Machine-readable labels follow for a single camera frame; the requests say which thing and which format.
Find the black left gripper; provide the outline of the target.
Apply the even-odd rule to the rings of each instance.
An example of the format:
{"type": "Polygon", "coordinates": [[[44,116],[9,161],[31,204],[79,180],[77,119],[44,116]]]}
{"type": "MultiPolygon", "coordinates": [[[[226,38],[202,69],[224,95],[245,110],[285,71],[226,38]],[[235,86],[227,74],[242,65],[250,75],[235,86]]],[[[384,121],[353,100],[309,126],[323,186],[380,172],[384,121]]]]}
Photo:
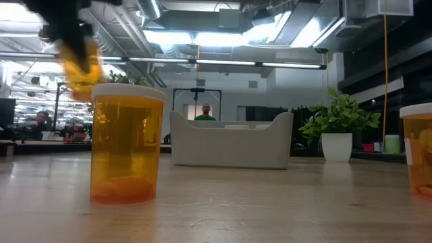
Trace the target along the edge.
{"type": "Polygon", "coordinates": [[[120,6],[123,0],[22,0],[32,12],[39,14],[72,52],[80,69],[89,73],[89,60],[85,38],[90,36],[90,24],[78,19],[81,9],[89,8],[92,2],[120,6]]]}

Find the orange pill bottle white lid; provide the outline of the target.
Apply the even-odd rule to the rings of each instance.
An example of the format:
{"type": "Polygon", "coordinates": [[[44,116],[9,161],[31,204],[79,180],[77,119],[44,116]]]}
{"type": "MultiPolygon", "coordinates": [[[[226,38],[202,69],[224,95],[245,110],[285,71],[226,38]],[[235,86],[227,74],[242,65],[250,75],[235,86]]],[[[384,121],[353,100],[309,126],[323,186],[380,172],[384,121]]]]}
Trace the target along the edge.
{"type": "Polygon", "coordinates": [[[153,199],[166,94],[106,83],[92,89],[92,100],[91,201],[120,205],[153,199]]]}
{"type": "Polygon", "coordinates": [[[411,192],[432,200],[432,103],[400,109],[411,192]]]}
{"type": "Polygon", "coordinates": [[[72,97],[80,102],[91,102],[92,88],[104,83],[101,63],[101,50],[97,42],[90,37],[84,39],[85,57],[78,58],[65,44],[58,46],[59,57],[65,74],[67,86],[72,90],[72,97]]]}

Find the white plastic basket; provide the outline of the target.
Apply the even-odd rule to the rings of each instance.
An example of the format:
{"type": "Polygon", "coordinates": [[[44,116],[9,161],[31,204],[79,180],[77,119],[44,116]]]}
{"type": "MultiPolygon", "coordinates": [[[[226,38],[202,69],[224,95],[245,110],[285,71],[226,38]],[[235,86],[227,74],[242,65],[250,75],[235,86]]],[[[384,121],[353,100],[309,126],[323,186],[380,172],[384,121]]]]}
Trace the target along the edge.
{"type": "Polygon", "coordinates": [[[169,115],[174,165],[286,169],[294,114],[265,121],[190,121],[169,115]]]}

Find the black metal stand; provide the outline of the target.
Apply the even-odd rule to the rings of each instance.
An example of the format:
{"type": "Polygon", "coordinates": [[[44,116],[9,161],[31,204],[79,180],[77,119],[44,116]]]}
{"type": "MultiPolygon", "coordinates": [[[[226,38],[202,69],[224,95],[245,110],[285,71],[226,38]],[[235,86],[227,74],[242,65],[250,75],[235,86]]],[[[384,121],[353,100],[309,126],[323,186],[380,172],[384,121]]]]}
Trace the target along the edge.
{"type": "Polygon", "coordinates": [[[55,97],[55,109],[54,109],[54,116],[53,116],[53,124],[52,124],[52,131],[56,131],[57,127],[57,116],[58,116],[58,108],[59,108],[59,98],[60,95],[63,94],[68,88],[64,88],[65,82],[59,82],[57,84],[57,90],[56,90],[56,97],[55,97]]]}

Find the person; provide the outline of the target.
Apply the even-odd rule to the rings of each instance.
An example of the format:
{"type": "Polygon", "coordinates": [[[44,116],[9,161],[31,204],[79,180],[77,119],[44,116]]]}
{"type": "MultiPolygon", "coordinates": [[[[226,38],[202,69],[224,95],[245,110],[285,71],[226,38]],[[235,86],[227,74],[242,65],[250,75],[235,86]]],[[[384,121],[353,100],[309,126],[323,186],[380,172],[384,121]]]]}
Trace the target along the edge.
{"type": "Polygon", "coordinates": [[[31,137],[35,140],[41,140],[43,138],[43,132],[50,130],[49,123],[51,118],[46,111],[39,111],[36,114],[36,124],[31,126],[31,137]]]}
{"type": "Polygon", "coordinates": [[[202,114],[198,115],[194,118],[195,121],[215,121],[215,118],[212,117],[209,113],[211,111],[210,105],[205,103],[202,105],[202,114]]]}

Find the black monitor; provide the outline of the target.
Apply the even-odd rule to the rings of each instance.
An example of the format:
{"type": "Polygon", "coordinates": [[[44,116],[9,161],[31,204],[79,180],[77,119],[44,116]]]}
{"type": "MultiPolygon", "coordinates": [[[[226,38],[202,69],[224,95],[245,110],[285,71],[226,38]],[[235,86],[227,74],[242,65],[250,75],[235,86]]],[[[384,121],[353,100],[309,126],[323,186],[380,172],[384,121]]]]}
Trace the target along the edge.
{"type": "Polygon", "coordinates": [[[0,125],[12,125],[16,108],[15,99],[0,98],[0,125]]]}

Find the long ceiling light bar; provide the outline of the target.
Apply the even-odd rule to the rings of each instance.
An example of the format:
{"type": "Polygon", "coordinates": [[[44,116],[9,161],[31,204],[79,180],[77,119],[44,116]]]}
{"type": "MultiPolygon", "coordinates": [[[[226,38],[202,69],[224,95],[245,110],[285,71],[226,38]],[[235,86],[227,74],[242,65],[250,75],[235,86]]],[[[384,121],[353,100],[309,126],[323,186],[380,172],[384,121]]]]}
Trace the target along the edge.
{"type": "MultiPolygon", "coordinates": [[[[58,54],[51,53],[19,53],[0,51],[0,59],[2,60],[31,60],[31,59],[47,59],[53,61],[59,59],[58,54]]],[[[262,62],[262,61],[232,61],[232,60],[216,60],[216,59],[179,59],[179,58],[159,58],[159,57],[100,57],[101,61],[108,62],[146,62],[146,63],[172,63],[172,64],[196,64],[196,65],[234,65],[257,68],[292,68],[306,70],[325,70],[327,65],[309,64],[309,63],[278,63],[278,62],[262,62]]]]}

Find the green plant in white pot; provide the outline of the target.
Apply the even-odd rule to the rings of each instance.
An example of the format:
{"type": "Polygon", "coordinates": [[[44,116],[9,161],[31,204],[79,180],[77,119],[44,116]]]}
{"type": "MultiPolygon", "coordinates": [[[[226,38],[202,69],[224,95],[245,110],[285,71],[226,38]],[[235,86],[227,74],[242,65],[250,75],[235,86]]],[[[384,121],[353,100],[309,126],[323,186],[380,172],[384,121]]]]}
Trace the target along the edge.
{"type": "Polygon", "coordinates": [[[299,128],[309,145],[318,138],[327,161],[348,162],[352,154],[352,135],[368,128],[378,128],[380,113],[361,109],[347,94],[329,89],[329,104],[308,108],[313,115],[299,128]]]}

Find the green cup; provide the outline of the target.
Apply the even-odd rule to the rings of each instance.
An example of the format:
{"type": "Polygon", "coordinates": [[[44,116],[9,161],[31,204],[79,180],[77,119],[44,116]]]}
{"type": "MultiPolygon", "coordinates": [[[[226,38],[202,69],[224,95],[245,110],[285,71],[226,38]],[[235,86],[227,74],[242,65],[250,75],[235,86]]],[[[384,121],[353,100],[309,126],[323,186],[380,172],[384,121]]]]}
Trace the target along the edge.
{"type": "Polygon", "coordinates": [[[400,136],[388,134],[385,136],[385,152],[389,154],[400,153],[400,136]]]}

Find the silver ventilation duct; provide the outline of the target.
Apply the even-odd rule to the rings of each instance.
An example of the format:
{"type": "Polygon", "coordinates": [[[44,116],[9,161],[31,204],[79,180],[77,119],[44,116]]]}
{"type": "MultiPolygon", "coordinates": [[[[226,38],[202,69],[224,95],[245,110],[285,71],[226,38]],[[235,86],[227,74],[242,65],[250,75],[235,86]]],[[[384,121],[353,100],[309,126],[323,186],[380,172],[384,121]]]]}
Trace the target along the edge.
{"type": "Polygon", "coordinates": [[[136,0],[136,2],[145,19],[157,20],[161,17],[163,8],[160,0],[136,0]]]}

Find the black gantry frame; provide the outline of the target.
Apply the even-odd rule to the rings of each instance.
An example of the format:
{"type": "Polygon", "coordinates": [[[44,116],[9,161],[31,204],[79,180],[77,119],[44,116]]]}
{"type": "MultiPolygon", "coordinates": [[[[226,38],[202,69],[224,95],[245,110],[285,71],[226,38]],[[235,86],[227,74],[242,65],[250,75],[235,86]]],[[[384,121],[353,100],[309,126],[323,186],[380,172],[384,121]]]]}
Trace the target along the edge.
{"type": "Polygon", "coordinates": [[[195,88],[174,88],[173,92],[172,92],[172,105],[171,105],[171,110],[175,111],[176,110],[176,100],[178,98],[181,97],[181,95],[176,95],[177,91],[181,91],[182,93],[184,92],[192,92],[194,94],[193,96],[193,100],[194,100],[194,116],[196,116],[196,108],[197,108],[197,103],[198,103],[198,94],[201,92],[209,92],[211,93],[213,96],[213,92],[218,92],[219,96],[215,97],[215,99],[219,102],[219,114],[218,114],[218,120],[221,120],[221,107],[222,107],[222,96],[223,96],[223,91],[220,89],[206,89],[206,88],[199,88],[199,87],[195,87],[195,88]]]}

